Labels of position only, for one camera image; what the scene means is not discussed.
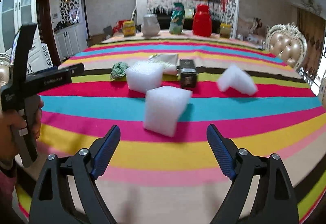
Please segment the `person left hand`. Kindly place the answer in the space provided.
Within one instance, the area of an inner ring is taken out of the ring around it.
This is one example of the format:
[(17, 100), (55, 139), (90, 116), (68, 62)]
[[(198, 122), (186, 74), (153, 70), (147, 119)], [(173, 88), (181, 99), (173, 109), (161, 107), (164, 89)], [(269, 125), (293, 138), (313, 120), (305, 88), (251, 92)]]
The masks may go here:
[[(34, 138), (39, 138), (41, 133), (41, 118), (42, 118), (42, 107), (44, 102), (40, 100), (39, 108), (35, 114), (35, 122), (32, 127), (32, 135)], [(4, 164), (5, 168), (9, 168), (13, 164), (15, 156), (19, 153), (18, 146), (15, 143), (11, 126), (16, 128), (25, 128), (26, 122), (24, 119), (15, 111), (1, 111), (1, 163)]]

